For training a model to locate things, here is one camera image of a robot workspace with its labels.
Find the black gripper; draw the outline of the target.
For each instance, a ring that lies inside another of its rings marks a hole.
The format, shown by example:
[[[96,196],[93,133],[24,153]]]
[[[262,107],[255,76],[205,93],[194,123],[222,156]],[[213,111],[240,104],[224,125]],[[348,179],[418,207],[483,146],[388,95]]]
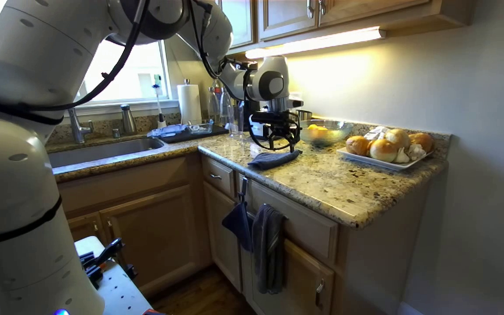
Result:
[[[271,102],[266,112],[248,116],[248,135],[259,147],[273,147],[280,140],[282,147],[294,147],[299,142],[301,126],[290,118],[290,109],[301,107],[299,100],[285,100],[282,105]]]

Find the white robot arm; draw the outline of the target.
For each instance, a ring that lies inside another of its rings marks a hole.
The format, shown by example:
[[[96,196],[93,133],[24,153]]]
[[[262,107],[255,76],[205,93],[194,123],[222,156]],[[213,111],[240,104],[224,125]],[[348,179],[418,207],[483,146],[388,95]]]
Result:
[[[0,7],[0,315],[103,315],[49,153],[72,112],[112,86],[138,46],[177,37],[234,98],[282,105],[282,56],[229,62],[215,0],[5,0]]]

